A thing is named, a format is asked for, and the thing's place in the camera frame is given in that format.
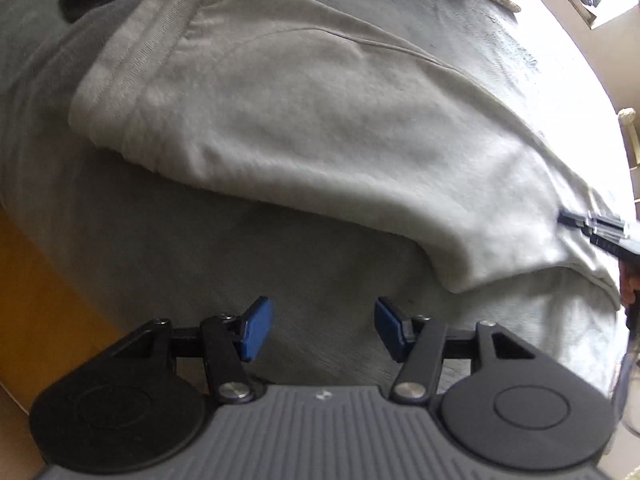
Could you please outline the person's right hand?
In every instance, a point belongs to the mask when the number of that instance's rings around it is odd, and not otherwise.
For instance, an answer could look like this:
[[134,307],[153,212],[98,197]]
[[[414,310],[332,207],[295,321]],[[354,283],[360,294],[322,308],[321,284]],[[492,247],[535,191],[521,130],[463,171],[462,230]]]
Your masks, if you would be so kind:
[[618,262],[618,270],[620,270],[620,302],[626,309],[629,309],[639,298],[639,267],[620,260]]

